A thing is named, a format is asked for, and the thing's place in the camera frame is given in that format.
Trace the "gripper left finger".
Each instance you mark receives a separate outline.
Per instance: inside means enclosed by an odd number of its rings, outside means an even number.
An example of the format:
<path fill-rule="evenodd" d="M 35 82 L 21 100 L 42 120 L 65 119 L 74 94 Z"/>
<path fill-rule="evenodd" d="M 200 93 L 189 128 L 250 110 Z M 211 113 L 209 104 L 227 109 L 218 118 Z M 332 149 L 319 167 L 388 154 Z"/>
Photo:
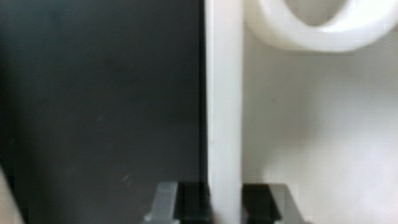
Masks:
<path fill-rule="evenodd" d="M 161 182 L 141 224 L 207 224 L 207 185 Z"/>

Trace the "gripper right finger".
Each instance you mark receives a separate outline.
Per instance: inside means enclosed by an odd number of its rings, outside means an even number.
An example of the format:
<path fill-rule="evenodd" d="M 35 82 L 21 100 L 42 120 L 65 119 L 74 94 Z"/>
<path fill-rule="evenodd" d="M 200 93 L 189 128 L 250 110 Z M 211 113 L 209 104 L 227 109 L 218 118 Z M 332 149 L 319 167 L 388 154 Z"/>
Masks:
<path fill-rule="evenodd" d="M 244 184 L 241 205 L 243 224 L 305 224 L 284 184 Z"/>

